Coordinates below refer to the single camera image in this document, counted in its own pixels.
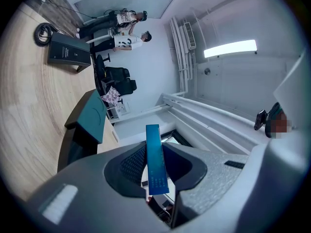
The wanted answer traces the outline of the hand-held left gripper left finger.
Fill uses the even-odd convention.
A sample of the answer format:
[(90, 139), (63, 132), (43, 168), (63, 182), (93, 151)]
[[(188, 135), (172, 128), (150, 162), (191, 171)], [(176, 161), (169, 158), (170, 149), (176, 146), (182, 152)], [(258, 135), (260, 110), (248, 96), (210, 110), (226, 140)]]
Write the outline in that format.
[(132, 144), (73, 162), (27, 200), (44, 233), (166, 233), (140, 181), (146, 145)]

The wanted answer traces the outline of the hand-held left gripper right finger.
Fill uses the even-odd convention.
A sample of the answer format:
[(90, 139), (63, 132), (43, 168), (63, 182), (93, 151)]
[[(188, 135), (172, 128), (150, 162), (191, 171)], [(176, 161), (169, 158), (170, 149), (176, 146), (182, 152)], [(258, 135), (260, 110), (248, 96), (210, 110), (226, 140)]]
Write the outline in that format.
[(247, 155), (162, 145), (166, 171), (175, 185), (171, 228), (185, 224), (218, 202), (236, 181)]

